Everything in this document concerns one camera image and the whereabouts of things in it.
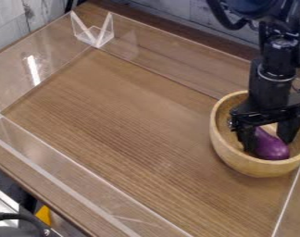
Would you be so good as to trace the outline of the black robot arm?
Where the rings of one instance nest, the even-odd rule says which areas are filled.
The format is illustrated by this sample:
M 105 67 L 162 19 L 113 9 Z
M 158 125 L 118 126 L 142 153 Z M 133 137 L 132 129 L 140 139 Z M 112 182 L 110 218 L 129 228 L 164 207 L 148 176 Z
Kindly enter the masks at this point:
M 232 31 L 259 24 L 260 57 L 252 61 L 247 99 L 229 110 L 231 130 L 244 150 L 259 146 L 257 127 L 277 125 L 277 136 L 292 143 L 300 131 L 300 0 L 208 0 L 221 25 Z

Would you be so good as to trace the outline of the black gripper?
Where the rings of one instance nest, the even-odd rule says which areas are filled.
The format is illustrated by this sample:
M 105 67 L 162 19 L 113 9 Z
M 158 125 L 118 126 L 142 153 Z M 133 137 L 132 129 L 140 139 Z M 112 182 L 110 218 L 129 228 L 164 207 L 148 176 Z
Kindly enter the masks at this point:
M 261 61 L 252 62 L 247 99 L 229 111 L 231 128 L 247 153 L 257 147 L 256 127 L 277 124 L 277 136 L 292 143 L 300 131 L 300 92 L 292 92 L 296 70 L 273 74 Z

